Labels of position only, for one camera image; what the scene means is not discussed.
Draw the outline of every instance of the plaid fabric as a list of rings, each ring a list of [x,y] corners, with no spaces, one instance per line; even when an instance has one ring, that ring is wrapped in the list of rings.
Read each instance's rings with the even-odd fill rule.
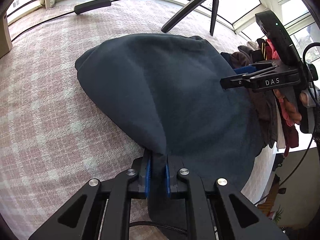
[[[12,37],[37,22],[73,10],[40,9],[10,26]],[[27,239],[84,183],[130,167],[143,149],[105,116],[80,87],[75,60],[106,39],[160,33],[176,5],[124,0],[40,25],[0,59],[0,213]],[[196,12],[170,33],[199,35],[233,52],[245,40]],[[131,220],[148,220],[146,201],[133,201]],[[130,239],[165,239],[155,228],[132,228]]]

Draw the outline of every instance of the pile of clothes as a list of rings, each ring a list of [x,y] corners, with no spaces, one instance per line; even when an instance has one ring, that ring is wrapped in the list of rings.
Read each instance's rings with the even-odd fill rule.
[[[232,54],[221,53],[234,70],[263,60],[280,59],[270,40],[248,41],[247,46],[239,46],[238,49]],[[248,91],[257,111],[264,147],[268,145],[272,148],[276,142],[277,149],[285,148],[284,155],[287,156],[290,148],[299,146],[295,124],[300,124],[301,114],[293,87],[258,93],[252,92],[252,89]]]

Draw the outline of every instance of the tripod leg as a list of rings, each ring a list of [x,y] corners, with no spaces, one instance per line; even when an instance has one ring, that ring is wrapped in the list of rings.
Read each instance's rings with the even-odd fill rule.
[[[161,28],[163,33],[170,31],[178,22],[180,22],[191,11],[197,8],[206,0],[191,0],[183,8],[181,8],[169,21],[167,21]]]
[[[213,0],[212,13],[211,13],[211,24],[210,24],[210,35],[211,36],[213,36],[214,27],[216,25],[218,6],[219,6],[219,0]]]

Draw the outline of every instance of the dark gray cloth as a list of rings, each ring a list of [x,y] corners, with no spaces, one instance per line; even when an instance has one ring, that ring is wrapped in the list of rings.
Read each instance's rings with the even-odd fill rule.
[[[180,156],[205,185],[223,177],[243,188],[263,145],[259,122],[245,88],[221,88],[220,79],[234,71],[208,41],[132,34],[88,50],[75,67],[91,100],[139,145],[156,153],[151,218],[185,223],[184,217],[175,221],[168,200],[157,205],[167,155]]]

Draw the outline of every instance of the pink garment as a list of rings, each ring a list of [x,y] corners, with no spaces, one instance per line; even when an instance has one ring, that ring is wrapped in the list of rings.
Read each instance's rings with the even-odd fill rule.
[[[285,109],[283,98],[278,98],[278,100],[280,103],[281,113],[282,113],[283,119],[285,120],[285,122],[287,123],[288,126],[290,126],[290,127],[294,126],[294,121],[291,120],[287,110]]]
[[[272,59],[280,59],[278,52],[276,51],[275,46],[273,46],[271,40],[267,39],[267,43],[269,44],[269,46],[272,49]]]

